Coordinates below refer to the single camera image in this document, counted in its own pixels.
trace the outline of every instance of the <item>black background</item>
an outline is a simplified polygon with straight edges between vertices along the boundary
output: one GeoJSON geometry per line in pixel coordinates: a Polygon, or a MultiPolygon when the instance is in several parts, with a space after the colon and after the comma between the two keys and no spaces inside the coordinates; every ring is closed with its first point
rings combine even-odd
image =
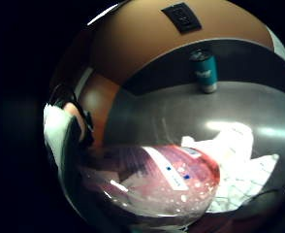
{"type": "MultiPolygon", "coordinates": [[[[48,81],[64,50],[88,21],[116,2],[0,1],[0,231],[94,232],[49,170],[42,116],[48,81]]],[[[284,0],[233,2],[285,45],[284,0]]],[[[285,232],[285,205],[260,232],[285,232]]]]}

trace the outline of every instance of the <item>white cloth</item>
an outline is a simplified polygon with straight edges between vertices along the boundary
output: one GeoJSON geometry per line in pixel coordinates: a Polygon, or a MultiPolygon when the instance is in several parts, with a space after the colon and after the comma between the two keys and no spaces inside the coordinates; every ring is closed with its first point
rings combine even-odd
{"type": "Polygon", "coordinates": [[[252,131],[237,122],[228,124],[213,140],[195,142],[187,136],[181,145],[201,150],[219,164],[220,183],[208,213],[234,211],[257,195],[279,159],[278,154],[251,159],[252,131]]]}

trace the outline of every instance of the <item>pink object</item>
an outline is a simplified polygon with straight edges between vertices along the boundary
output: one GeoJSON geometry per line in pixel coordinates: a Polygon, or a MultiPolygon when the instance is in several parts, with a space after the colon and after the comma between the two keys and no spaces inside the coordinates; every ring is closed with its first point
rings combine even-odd
{"type": "Polygon", "coordinates": [[[119,212],[116,216],[129,213],[144,226],[161,225],[159,217],[168,217],[174,225],[195,221],[219,184],[217,163],[198,150],[175,145],[115,147],[98,154],[90,153],[93,167],[79,167],[83,185],[103,193],[102,200],[119,212]]]}

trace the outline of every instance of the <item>teal can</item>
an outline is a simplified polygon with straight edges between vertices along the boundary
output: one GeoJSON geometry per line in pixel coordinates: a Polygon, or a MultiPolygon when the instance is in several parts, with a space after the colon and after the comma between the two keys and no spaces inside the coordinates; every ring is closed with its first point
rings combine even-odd
{"type": "Polygon", "coordinates": [[[195,50],[191,52],[194,75],[205,93],[212,93],[217,89],[217,67],[214,55],[209,50],[195,50]]]}

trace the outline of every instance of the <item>soda can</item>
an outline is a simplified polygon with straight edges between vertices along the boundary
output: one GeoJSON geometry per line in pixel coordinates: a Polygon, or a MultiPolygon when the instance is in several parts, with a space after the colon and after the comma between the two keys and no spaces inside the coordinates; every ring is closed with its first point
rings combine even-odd
{"type": "Polygon", "coordinates": [[[218,80],[214,55],[209,50],[195,50],[191,52],[190,61],[202,91],[214,92],[218,80]]]}

